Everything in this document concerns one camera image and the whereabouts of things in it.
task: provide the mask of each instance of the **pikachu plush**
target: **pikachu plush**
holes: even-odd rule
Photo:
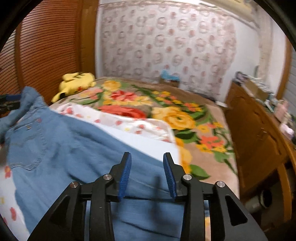
[[[74,73],[62,76],[63,81],[59,84],[59,93],[52,98],[52,103],[69,95],[77,94],[96,85],[92,73]]]

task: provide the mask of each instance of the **wooden desk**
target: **wooden desk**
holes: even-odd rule
[[[283,217],[274,225],[280,225],[292,217],[292,193],[286,167],[291,164],[296,172],[296,151],[280,132],[277,119],[234,82],[226,103],[229,108],[225,117],[234,143],[241,200],[244,202],[279,181]]]

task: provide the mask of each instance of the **brown blanket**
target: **brown blanket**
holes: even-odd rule
[[[168,85],[102,77],[96,87],[54,105],[66,102],[165,121],[174,131],[185,172],[207,183],[224,181],[239,196],[231,137],[222,110],[212,101]]]

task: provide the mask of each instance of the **blue denim jeans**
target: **blue denim jeans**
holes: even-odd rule
[[[4,137],[16,200],[30,233],[72,181],[95,181],[128,151],[132,168],[126,195],[147,200],[112,203],[115,239],[179,240],[184,207],[171,201],[162,162],[92,124],[51,111],[30,87],[22,92],[20,108],[0,119]]]

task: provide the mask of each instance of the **bed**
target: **bed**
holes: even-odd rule
[[[145,138],[133,141],[133,145],[137,142],[136,148],[147,154],[152,153],[149,146],[168,148],[186,173],[207,183],[224,181],[239,196],[231,137],[223,111],[212,101],[163,84],[102,77],[95,87],[68,96],[50,108],[69,114],[69,108],[75,109],[75,105],[84,106],[84,110],[75,110],[75,118],[87,119],[90,109],[99,110],[100,117],[94,122],[109,134],[126,143],[135,137]],[[4,148],[0,151],[4,158]],[[27,240],[29,232],[14,198],[12,172],[3,161],[0,172],[1,215],[20,241]],[[206,227],[209,240],[209,217]]]

